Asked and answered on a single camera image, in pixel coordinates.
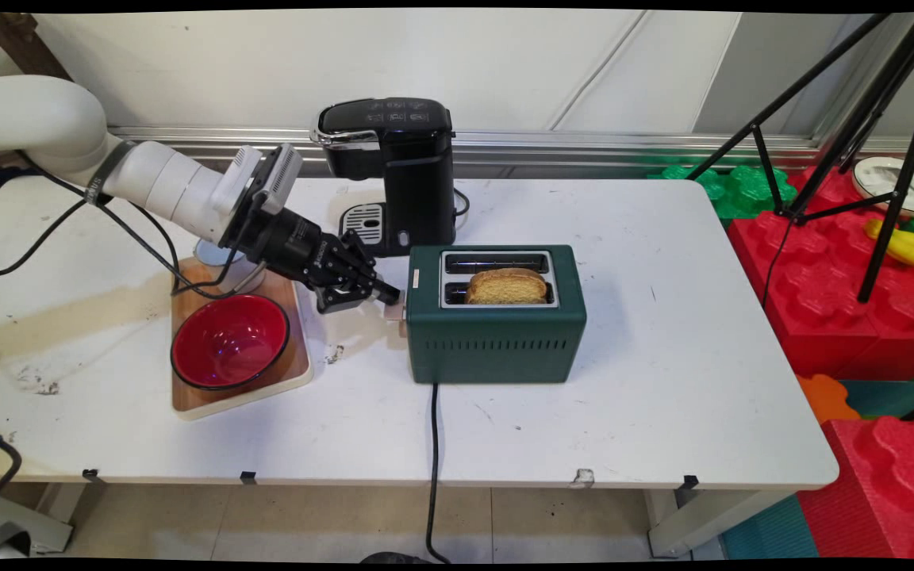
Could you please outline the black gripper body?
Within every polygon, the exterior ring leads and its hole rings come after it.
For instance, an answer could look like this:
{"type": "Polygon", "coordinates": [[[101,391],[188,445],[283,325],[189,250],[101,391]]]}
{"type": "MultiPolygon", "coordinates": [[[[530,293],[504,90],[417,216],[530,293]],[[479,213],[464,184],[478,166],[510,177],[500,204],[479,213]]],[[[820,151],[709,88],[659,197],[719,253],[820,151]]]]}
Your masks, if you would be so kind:
{"type": "Polygon", "coordinates": [[[346,275],[341,271],[346,263],[337,259],[344,252],[341,239],[293,210],[268,213],[263,210],[265,201],[244,200],[233,213],[219,246],[243,252],[251,263],[266,263],[268,270],[309,289],[345,286],[346,275]]]}

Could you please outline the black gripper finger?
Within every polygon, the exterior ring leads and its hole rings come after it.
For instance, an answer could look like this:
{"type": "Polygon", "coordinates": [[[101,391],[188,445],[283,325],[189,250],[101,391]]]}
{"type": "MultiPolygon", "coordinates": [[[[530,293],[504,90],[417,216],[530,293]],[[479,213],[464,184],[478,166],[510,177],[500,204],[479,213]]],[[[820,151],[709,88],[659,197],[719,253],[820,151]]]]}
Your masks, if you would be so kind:
{"type": "Polygon", "coordinates": [[[336,272],[340,275],[336,287],[350,289],[358,282],[373,282],[376,293],[370,299],[385,306],[395,306],[401,301],[401,292],[377,274],[376,259],[365,250],[358,232],[347,230],[340,236],[340,246],[336,247],[336,272]]]}
{"type": "Polygon", "coordinates": [[[358,282],[350,289],[338,289],[333,286],[315,285],[314,293],[317,299],[317,312],[321,315],[336,313],[358,308],[370,297],[374,297],[376,289],[373,282],[358,282]]]}

